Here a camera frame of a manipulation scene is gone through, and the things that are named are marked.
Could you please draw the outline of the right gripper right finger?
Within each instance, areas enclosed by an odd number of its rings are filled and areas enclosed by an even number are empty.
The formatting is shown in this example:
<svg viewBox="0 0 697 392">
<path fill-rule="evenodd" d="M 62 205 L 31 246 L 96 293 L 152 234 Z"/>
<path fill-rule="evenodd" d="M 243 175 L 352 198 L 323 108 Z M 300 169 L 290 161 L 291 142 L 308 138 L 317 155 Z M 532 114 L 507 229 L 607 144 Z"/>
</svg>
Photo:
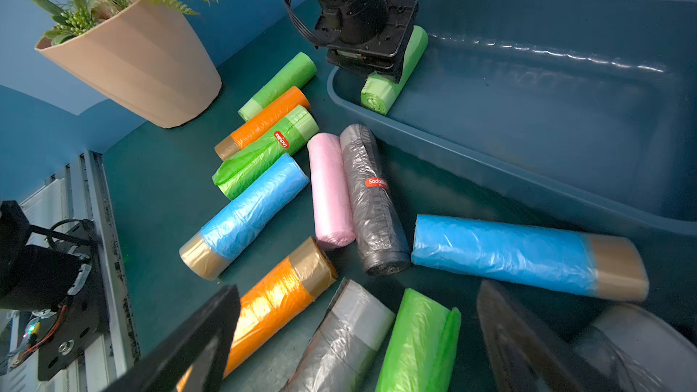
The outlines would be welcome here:
<svg viewBox="0 0 697 392">
<path fill-rule="evenodd" d="M 485 279 L 477 315 L 499 391 L 619 391 L 498 282 Z"/>
</svg>

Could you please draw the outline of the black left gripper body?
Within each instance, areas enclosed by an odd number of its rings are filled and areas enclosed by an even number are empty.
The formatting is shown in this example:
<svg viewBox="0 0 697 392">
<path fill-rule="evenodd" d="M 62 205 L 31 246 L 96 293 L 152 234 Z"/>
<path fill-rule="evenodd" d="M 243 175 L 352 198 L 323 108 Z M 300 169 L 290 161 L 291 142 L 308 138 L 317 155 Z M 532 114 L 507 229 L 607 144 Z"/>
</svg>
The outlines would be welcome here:
<svg viewBox="0 0 697 392">
<path fill-rule="evenodd" d="M 353 0 L 325 8 L 314 34 L 332 65 L 363 77 L 402 76 L 408 41 L 419 10 L 417 0 Z"/>
</svg>

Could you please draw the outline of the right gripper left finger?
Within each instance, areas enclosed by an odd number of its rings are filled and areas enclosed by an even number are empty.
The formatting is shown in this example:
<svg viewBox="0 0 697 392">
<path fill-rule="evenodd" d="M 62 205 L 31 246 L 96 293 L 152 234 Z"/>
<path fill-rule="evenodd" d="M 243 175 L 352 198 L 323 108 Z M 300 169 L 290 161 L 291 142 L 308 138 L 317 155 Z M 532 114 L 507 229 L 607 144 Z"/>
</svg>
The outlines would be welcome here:
<svg viewBox="0 0 697 392">
<path fill-rule="evenodd" d="M 241 312 L 235 285 L 225 285 L 109 391 L 218 391 Z"/>
</svg>

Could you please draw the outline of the light green bag roll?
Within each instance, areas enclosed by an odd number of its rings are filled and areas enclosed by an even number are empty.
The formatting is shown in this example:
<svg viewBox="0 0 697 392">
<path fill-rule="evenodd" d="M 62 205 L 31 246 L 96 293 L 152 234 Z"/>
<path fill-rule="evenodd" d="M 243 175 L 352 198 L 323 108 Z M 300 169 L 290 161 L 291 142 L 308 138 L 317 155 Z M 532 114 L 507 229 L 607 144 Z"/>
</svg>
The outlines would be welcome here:
<svg viewBox="0 0 697 392">
<path fill-rule="evenodd" d="M 310 57 L 303 52 L 297 53 L 239 109 L 239 116 L 245 122 L 250 121 L 292 87 L 306 85 L 316 73 L 317 67 Z"/>
</svg>

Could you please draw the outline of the orange bag roll gold end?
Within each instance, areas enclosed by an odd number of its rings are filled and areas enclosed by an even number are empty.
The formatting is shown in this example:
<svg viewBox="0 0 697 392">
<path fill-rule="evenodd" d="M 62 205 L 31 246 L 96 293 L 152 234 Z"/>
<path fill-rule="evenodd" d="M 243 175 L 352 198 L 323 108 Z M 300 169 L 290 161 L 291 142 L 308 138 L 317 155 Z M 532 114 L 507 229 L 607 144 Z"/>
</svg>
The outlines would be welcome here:
<svg viewBox="0 0 697 392">
<path fill-rule="evenodd" d="M 306 96 L 297 87 L 292 87 L 286 93 L 276 99 L 271 105 L 264 108 L 254 118 L 236 129 L 220 143 L 214 150 L 222 161 L 232 157 L 236 152 L 246 148 L 258 138 L 263 136 L 270 127 L 289 114 L 297 106 L 310 110 L 310 103 Z"/>
</svg>

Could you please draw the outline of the green bag roll red label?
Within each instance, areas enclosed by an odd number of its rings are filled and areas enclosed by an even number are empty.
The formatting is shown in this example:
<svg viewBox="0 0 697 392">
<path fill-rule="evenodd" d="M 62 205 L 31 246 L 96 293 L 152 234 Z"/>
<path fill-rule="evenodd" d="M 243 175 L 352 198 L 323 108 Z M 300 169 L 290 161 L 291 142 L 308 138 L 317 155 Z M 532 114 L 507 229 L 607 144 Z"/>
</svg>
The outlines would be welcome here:
<svg viewBox="0 0 697 392">
<path fill-rule="evenodd" d="M 283 154 L 294 156 L 318 132 L 319 125 L 310 112 L 297 106 L 259 139 L 225 160 L 212 181 L 232 201 Z"/>
</svg>

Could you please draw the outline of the blue bag roll gold end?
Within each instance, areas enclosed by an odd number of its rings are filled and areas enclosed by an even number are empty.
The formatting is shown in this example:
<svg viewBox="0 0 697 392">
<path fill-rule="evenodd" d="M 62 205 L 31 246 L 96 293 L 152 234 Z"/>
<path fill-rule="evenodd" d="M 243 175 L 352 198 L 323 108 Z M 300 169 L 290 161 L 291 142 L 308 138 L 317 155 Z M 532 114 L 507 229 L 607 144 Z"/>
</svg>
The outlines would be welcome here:
<svg viewBox="0 0 697 392">
<path fill-rule="evenodd" d="M 203 279 L 217 279 L 309 182 L 295 160 L 284 154 L 180 248 L 183 263 Z"/>
</svg>

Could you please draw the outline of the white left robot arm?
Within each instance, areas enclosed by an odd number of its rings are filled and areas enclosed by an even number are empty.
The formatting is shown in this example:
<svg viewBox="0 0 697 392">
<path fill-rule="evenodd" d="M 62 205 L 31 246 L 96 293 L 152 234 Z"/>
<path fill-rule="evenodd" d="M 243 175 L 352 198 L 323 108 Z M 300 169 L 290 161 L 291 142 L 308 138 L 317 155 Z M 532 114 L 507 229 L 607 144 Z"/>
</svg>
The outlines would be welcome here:
<svg viewBox="0 0 697 392">
<path fill-rule="evenodd" d="M 290 21 L 327 61 L 364 77 L 377 73 L 397 83 L 404 74 L 417 0 L 318 0 L 321 15 L 310 28 L 283 0 Z"/>
</svg>

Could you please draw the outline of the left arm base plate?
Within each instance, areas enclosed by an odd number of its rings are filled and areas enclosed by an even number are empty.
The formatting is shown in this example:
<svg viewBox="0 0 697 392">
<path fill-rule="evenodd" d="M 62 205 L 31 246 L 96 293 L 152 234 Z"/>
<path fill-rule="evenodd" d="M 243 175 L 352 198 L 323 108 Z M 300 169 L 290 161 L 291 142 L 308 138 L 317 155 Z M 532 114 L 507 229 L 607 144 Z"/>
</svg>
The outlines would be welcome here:
<svg viewBox="0 0 697 392">
<path fill-rule="evenodd" d="M 30 223 L 16 201 L 1 204 L 1 306 L 32 312 L 37 327 L 10 365 L 37 358 L 37 379 L 47 382 L 109 329 L 94 222 Z"/>
</svg>

